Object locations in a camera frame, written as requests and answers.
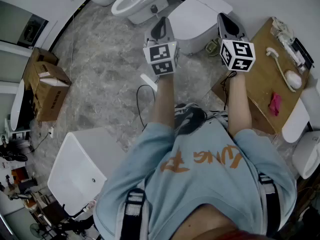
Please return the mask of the white oval object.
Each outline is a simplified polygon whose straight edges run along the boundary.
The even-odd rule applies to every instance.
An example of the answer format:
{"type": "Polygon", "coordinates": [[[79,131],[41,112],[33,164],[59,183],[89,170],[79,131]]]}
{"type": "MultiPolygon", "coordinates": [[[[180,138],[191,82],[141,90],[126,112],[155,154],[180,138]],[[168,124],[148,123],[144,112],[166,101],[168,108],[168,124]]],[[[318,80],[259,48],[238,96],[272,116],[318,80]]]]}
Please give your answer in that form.
{"type": "Polygon", "coordinates": [[[285,72],[285,78],[288,84],[294,89],[298,90],[302,86],[302,78],[291,70],[285,72]]]}

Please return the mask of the small cardboard box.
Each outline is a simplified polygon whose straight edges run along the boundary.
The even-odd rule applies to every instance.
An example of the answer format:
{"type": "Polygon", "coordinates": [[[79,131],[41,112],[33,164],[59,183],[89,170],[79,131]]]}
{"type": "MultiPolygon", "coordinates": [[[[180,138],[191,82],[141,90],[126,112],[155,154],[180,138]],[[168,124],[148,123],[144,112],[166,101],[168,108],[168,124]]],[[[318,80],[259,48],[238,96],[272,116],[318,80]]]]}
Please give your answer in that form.
{"type": "Polygon", "coordinates": [[[47,51],[39,47],[34,47],[32,50],[31,56],[28,59],[28,62],[26,64],[26,67],[22,76],[22,79],[24,81],[24,87],[26,90],[31,89],[31,84],[29,83],[28,78],[29,78],[31,68],[35,62],[48,62],[50,64],[57,66],[59,59],[50,51],[47,51]]]}

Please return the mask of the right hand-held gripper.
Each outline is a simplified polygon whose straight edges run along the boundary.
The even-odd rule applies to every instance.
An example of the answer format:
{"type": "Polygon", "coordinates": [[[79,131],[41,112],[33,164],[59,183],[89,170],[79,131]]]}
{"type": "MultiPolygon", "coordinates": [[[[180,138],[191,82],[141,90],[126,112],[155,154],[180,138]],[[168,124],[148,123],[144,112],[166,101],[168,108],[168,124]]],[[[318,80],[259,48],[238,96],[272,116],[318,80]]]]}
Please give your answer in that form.
{"type": "Polygon", "coordinates": [[[255,47],[244,27],[228,14],[219,13],[219,55],[229,71],[249,72],[256,61],[255,47]]]}

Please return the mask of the white toilet with seat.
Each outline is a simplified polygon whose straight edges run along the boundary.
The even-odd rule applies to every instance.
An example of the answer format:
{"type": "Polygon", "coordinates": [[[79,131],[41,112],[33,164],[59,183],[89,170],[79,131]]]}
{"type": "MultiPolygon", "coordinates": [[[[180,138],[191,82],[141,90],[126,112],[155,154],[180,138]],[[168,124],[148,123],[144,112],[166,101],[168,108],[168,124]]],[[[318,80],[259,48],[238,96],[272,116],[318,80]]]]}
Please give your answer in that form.
{"type": "Polygon", "coordinates": [[[157,14],[169,6],[167,0],[116,0],[111,12],[114,16],[128,18],[137,25],[157,15],[151,12],[152,5],[157,6],[157,14]]]}

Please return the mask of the large printed cardboard box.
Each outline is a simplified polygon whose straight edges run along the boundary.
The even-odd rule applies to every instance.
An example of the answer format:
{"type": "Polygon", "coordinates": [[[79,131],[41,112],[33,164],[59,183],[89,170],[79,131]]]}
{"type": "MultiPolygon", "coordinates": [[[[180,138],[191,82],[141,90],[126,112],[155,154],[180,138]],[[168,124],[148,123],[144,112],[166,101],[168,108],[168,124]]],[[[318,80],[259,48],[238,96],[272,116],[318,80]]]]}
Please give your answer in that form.
{"type": "MultiPolygon", "coordinates": [[[[272,18],[258,30],[251,42],[255,49],[255,62],[249,72],[244,72],[246,93],[252,119],[252,128],[267,134],[279,134],[291,115],[302,88],[293,92],[283,78],[286,71],[298,72],[282,44],[271,34],[272,18]],[[278,116],[269,110],[272,93],[282,98],[278,116]]],[[[228,105],[230,80],[229,71],[224,73],[212,91],[228,105]]]]}

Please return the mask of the pink cloth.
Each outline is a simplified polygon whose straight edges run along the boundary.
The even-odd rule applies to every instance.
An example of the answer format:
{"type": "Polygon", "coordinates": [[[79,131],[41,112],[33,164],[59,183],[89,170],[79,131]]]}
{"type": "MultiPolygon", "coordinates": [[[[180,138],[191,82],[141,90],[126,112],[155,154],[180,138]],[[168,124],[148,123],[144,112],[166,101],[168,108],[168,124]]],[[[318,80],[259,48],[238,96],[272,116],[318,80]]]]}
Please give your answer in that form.
{"type": "Polygon", "coordinates": [[[282,97],[276,92],[273,92],[268,105],[269,111],[273,116],[277,117],[279,115],[281,103],[282,97]]]}

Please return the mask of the black floor fan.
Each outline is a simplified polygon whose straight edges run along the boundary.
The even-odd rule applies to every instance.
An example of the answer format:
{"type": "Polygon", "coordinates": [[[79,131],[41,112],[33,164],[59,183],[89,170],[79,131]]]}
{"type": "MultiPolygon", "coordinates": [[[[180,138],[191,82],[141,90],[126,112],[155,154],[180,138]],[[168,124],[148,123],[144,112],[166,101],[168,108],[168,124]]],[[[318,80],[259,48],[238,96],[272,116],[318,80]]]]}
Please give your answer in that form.
{"type": "Polygon", "coordinates": [[[43,229],[42,226],[40,226],[39,224],[37,223],[32,223],[30,226],[29,226],[29,230],[31,232],[31,234],[38,238],[38,239],[42,239],[43,238],[43,235],[46,233],[43,229]]]}

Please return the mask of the white rectangular basin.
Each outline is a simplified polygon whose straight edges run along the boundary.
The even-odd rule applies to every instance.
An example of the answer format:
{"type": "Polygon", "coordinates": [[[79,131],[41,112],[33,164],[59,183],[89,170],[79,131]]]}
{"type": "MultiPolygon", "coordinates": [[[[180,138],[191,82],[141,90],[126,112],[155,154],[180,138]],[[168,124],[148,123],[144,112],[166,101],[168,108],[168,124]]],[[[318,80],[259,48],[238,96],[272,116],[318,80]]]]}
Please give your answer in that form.
{"type": "Polygon", "coordinates": [[[65,212],[74,216],[95,199],[125,157],[103,127],[68,132],[47,186],[65,212]]]}

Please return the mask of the person's right forearm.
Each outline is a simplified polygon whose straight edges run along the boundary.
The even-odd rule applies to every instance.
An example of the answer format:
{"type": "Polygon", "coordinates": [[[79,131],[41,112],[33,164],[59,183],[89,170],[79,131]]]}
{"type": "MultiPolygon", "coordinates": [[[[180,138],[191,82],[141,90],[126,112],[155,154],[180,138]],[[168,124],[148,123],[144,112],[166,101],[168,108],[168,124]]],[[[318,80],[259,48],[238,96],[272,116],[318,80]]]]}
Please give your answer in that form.
{"type": "Polygon", "coordinates": [[[228,132],[234,137],[238,132],[252,128],[252,115],[246,89],[246,78],[238,71],[229,83],[228,132]]]}

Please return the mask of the black flat item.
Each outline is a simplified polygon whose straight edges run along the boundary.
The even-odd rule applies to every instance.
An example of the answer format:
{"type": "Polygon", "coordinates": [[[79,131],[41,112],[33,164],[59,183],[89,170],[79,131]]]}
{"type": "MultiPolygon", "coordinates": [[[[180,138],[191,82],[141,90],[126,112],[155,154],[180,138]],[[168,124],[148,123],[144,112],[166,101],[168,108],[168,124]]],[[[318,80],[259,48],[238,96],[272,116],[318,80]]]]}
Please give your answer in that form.
{"type": "Polygon", "coordinates": [[[300,52],[305,61],[304,65],[308,70],[310,70],[311,67],[314,67],[314,60],[297,37],[294,39],[291,46],[293,47],[295,52],[300,52]]]}

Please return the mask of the white oval basin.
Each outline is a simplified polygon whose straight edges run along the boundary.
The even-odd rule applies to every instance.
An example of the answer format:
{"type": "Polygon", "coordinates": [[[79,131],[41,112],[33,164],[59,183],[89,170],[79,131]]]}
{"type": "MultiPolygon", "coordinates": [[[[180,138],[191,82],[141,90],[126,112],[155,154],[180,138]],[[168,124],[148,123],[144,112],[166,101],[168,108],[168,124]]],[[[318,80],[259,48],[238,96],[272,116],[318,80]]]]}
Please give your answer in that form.
{"type": "Polygon", "coordinates": [[[19,116],[20,116],[20,111],[23,103],[23,98],[24,98],[24,92],[25,92],[25,82],[22,79],[19,83],[13,105],[11,108],[11,113],[10,113],[10,126],[12,130],[16,130],[18,127],[18,121],[19,121],[19,116]]]}

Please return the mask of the person's left forearm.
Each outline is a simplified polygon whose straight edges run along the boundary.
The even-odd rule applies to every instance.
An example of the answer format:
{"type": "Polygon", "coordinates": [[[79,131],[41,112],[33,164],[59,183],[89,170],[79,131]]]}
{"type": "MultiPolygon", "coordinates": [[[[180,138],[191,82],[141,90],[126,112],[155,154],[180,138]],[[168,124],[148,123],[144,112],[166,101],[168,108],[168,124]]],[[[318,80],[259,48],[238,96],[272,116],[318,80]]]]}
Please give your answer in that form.
{"type": "Polygon", "coordinates": [[[175,127],[174,74],[159,77],[150,121],[172,129],[175,127]]]}

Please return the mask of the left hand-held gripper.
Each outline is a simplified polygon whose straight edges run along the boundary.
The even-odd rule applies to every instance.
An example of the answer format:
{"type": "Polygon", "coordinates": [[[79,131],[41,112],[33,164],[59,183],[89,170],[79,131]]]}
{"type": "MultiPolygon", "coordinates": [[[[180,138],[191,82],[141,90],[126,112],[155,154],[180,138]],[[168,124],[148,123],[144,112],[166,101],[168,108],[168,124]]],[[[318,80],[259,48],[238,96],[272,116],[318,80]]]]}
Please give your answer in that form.
{"type": "Polygon", "coordinates": [[[156,76],[173,74],[179,59],[179,44],[175,40],[170,20],[163,16],[144,35],[144,56],[156,76]]]}

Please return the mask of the open cardboard box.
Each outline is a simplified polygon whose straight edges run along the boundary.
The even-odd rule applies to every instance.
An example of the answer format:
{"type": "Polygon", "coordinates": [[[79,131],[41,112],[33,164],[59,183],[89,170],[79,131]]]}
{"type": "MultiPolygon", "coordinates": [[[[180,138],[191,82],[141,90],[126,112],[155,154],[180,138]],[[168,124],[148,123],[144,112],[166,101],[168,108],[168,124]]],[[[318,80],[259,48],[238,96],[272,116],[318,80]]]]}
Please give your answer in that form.
{"type": "Polygon", "coordinates": [[[38,122],[56,121],[72,84],[62,68],[37,61],[29,70],[33,92],[32,109],[38,122]]]}

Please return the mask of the light blue shirt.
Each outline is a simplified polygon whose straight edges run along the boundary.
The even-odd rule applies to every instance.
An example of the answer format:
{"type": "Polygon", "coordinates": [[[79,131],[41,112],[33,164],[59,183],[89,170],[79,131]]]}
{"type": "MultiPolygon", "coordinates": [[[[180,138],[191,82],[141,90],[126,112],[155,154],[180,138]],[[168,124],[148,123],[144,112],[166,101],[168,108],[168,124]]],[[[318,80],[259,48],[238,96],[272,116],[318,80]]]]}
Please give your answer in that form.
{"type": "Polygon", "coordinates": [[[296,204],[296,180],[267,137],[251,129],[230,137],[215,118],[179,136],[164,124],[150,122],[104,184],[94,222],[104,240],[114,240],[120,205],[130,190],[144,182],[151,240],[169,240],[203,204],[217,208],[239,229],[261,234],[259,174],[279,187],[284,217],[288,218],[296,204]]]}

